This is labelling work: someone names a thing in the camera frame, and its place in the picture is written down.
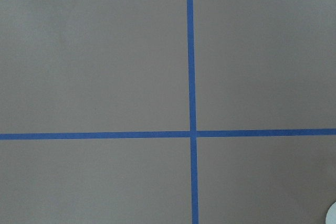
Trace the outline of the white ribbed mug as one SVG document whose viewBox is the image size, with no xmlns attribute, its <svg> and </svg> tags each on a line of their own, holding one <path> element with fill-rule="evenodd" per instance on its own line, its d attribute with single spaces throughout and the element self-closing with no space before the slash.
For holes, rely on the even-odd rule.
<svg viewBox="0 0 336 224">
<path fill-rule="evenodd" d="M 325 224 L 336 224 L 336 202 L 329 207 L 325 217 Z"/>
</svg>

